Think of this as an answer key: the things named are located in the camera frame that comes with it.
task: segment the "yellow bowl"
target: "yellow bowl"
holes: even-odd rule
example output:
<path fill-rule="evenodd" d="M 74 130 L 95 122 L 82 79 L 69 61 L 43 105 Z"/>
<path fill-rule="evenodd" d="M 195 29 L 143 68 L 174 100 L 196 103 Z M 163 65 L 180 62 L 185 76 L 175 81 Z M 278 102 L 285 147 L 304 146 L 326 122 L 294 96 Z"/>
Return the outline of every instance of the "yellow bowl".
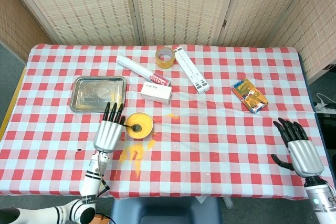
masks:
<path fill-rule="evenodd" d="M 128 136 L 132 138 L 141 139 L 147 137 L 153 130 L 153 119 L 146 113 L 135 112 L 127 118 L 126 125 L 132 126 L 135 124 L 141 126 L 141 131 L 134 132 L 132 131 L 132 128 L 126 127 Z"/>

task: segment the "yellow stain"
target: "yellow stain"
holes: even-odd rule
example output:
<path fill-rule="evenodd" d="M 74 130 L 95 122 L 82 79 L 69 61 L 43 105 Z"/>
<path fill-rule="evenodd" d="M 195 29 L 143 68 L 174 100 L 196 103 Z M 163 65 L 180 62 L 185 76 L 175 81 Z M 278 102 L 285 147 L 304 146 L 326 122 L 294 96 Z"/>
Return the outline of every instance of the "yellow stain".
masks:
<path fill-rule="evenodd" d="M 172 119 L 179 119 L 179 118 L 180 118 L 178 115 L 175 115 L 175 114 L 173 114 L 173 113 L 170 113 L 170 114 L 168 114 L 168 115 L 166 115 L 166 116 L 169 116 L 169 117 L 172 118 Z"/>
<path fill-rule="evenodd" d="M 147 150 L 153 148 L 154 144 L 155 140 L 149 141 L 147 144 Z M 139 176 L 143 151 L 144 151 L 143 146 L 140 144 L 129 146 L 122 151 L 119 157 L 119 161 L 123 163 L 126 160 L 130 161 L 134 160 L 135 173 L 137 176 Z"/>

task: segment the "floor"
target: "floor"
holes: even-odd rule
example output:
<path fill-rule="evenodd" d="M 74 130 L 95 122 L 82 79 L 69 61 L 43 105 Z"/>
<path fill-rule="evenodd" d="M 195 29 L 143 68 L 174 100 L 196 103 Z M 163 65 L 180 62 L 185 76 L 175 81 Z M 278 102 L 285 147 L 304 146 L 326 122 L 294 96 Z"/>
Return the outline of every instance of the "floor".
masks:
<path fill-rule="evenodd" d="M 2 122 L 11 97 L 15 91 L 24 65 L 0 45 L 0 122 Z M 336 73 L 328 72 L 309 89 L 313 100 L 318 102 L 316 92 L 330 98 L 336 93 Z M 0 196 L 0 208 L 19 207 L 39 209 L 64 205 L 77 197 L 72 196 Z M 234 208 L 227 209 L 222 202 L 223 223 L 318 223 L 307 200 L 233 198 Z M 99 198 L 97 211 L 109 215 L 113 198 Z"/>

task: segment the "gingham tablecloth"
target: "gingham tablecloth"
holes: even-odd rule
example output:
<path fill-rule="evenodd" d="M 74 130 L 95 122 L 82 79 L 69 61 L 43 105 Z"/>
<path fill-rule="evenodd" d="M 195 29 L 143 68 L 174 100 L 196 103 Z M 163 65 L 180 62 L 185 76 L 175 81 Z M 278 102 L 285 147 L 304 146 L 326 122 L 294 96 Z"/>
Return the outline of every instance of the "gingham tablecloth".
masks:
<path fill-rule="evenodd" d="M 79 76 L 126 77 L 123 114 L 143 111 L 154 119 L 152 135 L 133 140 L 123 133 L 110 155 L 104 177 L 116 198 L 305 198 L 303 180 L 270 157 L 275 153 L 290 160 L 272 124 L 277 117 L 296 120 L 306 129 L 324 164 L 322 176 L 333 184 L 295 49 L 182 47 L 209 83 L 206 94 L 197 94 L 177 62 L 171 69 L 157 67 L 156 46 L 34 47 L 0 142 L 1 194 L 79 194 L 102 118 L 71 111 L 72 84 Z M 116 64 L 117 54 L 171 79 L 171 103 L 141 99 L 144 78 Z M 230 90 L 245 77 L 269 100 L 257 114 Z"/>

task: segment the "white box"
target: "white box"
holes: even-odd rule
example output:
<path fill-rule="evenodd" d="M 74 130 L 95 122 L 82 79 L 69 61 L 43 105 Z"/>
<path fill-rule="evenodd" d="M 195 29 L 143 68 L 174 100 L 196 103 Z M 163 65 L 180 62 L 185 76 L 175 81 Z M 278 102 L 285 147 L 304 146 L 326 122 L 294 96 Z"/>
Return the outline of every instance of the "white box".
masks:
<path fill-rule="evenodd" d="M 140 94 L 143 99 L 169 104 L 172 96 L 172 87 L 145 81 Z"/>

